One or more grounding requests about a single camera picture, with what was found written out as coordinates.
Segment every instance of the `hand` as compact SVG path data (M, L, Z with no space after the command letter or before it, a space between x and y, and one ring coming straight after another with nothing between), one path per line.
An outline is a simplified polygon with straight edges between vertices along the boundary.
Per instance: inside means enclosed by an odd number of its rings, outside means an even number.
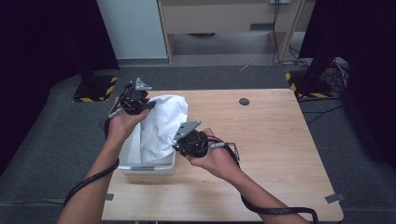
M110 120L108 127L109 140L115 140L118 143L123 142L131 135L134 127L147 117L149 110L146 109L138 115L129 115L123 109Z
M203 132L206 135L214 136L212 130L210 129L205 129ZM187 155L186 159L191 165L204 168L210 174L229 182L235 173L242 172L241 169L236 165L230 153L224 147L210 147L204 157L194 158Z

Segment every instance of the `white plastic basket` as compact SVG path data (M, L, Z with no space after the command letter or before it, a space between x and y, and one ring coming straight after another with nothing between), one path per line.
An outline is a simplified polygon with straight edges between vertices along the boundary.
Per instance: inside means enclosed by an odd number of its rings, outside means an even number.
M176 168L176 157L177 153L174 151L165 158L143 163L140 154L140 124L138 124L122 146L118 169L125 175L172 175Z

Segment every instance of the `floor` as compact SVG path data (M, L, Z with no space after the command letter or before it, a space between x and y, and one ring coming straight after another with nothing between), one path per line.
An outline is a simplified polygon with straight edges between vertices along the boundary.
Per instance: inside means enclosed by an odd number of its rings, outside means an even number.
M152 61L123 62L120 66L216 66L216 65L272 65L275 48L269 32L229 33L214 35L177 35L171 63ZM299 50L304 32L296 32L290 43ZM295 60L290 54L285 60Z

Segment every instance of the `black curtain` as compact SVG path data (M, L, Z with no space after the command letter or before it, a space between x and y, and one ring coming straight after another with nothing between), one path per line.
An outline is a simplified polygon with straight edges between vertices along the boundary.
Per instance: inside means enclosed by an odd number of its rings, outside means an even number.
M317 0L305 33L301 58L314 58L333 38L334 57L342 57L349 66L349 81L343 100L357 127L367 152L376 161L389 161L396 168L396 14L394 1ZM343 11L343 20L329 33Z
M94 0L2 0L0 33L2 174L55 83L119 66Z

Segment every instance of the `cabinet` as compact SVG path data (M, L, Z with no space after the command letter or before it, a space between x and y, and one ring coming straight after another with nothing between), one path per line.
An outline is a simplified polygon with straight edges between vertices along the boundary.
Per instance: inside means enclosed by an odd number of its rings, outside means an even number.
M276 5L269 0L158 0L169 58L177 34L245 33L274 29ZM284 59L294 31L304 31L315 0L292 0L279 7L276 43Z

